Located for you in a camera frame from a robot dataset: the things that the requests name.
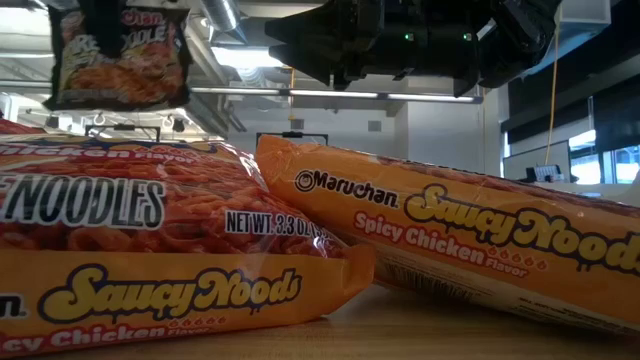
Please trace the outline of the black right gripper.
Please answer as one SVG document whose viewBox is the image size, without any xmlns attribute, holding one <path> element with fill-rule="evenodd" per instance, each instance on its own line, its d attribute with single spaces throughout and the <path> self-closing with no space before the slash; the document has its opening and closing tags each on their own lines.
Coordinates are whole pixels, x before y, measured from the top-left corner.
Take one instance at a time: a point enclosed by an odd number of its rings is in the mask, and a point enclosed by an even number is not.
<svg viewBox="0 0 640 360">
<path fill-rule="evenodd" d="M 334 90 L 369 74 L 436 76 L 462 95 L 479 81 L 479 40 L 471 0 L 328 0 L 269 20 L 265 34 L 289 45 L 269 55 Z M 304 48 L 305 41 L 344 48 L 344 67 Z"/>
</svg>

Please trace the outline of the black Fire Noodles pack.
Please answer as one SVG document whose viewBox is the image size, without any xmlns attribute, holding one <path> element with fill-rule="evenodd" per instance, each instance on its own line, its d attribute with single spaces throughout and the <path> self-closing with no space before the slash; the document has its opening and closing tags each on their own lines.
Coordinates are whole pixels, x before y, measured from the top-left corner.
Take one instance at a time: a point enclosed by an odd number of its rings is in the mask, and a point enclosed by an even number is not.
<svg viewBox="0 0 640 360">
<path fill-rule="evenodd" d="M 193 59 L 184 35 L 187 8 L 131 5 L 121 13 L 120 56 L 100 52 L 93 0 L 48 7 L 55 63 L 44 106 L 116 112 L 176 108 L 189 102 Z"/>
</svg>

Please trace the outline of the orange Saucy Noods pack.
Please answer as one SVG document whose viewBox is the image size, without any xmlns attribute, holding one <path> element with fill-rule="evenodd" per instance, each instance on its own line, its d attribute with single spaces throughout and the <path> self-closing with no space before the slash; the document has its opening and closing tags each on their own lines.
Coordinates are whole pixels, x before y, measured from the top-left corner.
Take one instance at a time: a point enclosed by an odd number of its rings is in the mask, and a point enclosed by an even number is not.
<svg viewBox="0 0 640 360">
<path fill-rule="evenodd" d="M 0 359 L 307 322 L 374 263 L 227 143 L 0 120 Z"/>
<path fill-rule="evenodd" d="M 265 135 L 269 190 L 349 244 L 384 284 L 544 322 L 640 336 L 640 208 Z"/>
</svg>

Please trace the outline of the long ceiling light bar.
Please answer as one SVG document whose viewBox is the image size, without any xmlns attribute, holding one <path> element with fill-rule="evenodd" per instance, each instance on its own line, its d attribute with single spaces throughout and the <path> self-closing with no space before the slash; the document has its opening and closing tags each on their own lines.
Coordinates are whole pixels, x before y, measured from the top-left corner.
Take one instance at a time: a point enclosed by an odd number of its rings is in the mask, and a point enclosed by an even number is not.
<svg viewBox="0 0 640 360">
<path fill-rule="evenodd" d="M 0 79 L 0 89 L 14 92 L 45 93 L 51 89 L 51 84 L 45 81 L 34 80 L 9 80 Z M 265 97 L 326 97 L 345 99 L 364 99 L 381 101 L 407 101 L 407 102 L 439 102 L 459 104 L 481 104 L 484 100 L 481 96 L 460 96 L 427 94 L 427 93 L 391 93 L 391 92 L 358 92 L 358 91 L 333 91 L 289 88 L 250 88 L 250 87 L 191 87 L 196 94 L 217 95 L 243 95 Z"/>
</svg>

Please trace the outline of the white partition panel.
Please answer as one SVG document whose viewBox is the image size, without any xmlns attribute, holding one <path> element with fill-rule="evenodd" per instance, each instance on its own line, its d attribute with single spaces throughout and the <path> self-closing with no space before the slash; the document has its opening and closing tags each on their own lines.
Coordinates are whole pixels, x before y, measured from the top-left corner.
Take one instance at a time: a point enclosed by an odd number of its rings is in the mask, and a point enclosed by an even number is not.
<svg viewBox="0 0 640 360">
<path fill-rule="evenodd" d="M 503 160 L 504 177 L 524 182 L 528 167 L 558 165 L 565 176 L 563 183 L 571 180 L 570 147 L 568 141 L 528 150 Z"/>
</svg>

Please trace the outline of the black desk device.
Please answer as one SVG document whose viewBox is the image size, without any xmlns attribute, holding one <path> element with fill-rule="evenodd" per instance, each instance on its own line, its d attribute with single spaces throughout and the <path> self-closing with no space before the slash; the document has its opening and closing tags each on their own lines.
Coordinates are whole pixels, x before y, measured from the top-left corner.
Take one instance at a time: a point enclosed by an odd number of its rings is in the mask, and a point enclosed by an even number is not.
<svg viewBox="0 0 640 360">
<path fill-rule="evenodd" d="M 543 165 L 526 169 L 526 183 L 563 183 L 565 176 L 558 165 Z"/>
</svg>

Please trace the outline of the silver round ventilation duct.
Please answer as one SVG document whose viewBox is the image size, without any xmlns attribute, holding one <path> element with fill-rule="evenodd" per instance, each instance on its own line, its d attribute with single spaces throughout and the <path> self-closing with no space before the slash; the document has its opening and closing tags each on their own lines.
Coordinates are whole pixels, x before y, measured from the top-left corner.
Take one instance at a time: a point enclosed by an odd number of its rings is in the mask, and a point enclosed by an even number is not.
<svg viewBox="0 0 640 360">
<path fill-rule="evenodd" d="M 236 0 L 199 1 L 205 17 L 215 31 L 228 34 L 243 45 L 248 44 Z"/>
</svg>

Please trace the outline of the light grey ceiling duct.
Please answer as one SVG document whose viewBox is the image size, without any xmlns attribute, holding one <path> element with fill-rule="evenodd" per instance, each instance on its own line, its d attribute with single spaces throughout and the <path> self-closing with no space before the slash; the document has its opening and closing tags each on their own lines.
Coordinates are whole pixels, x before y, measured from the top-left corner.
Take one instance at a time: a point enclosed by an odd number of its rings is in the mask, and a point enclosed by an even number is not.
<svg viewBox="0 0 640 360">
<path fill-rule="evenodd" d="M 522 77 L 534 75 L 551 66 L 611 24 L 611 0 L 562 0 L 555 20 L 556 36 L 541 62 Z"/>
</svg>

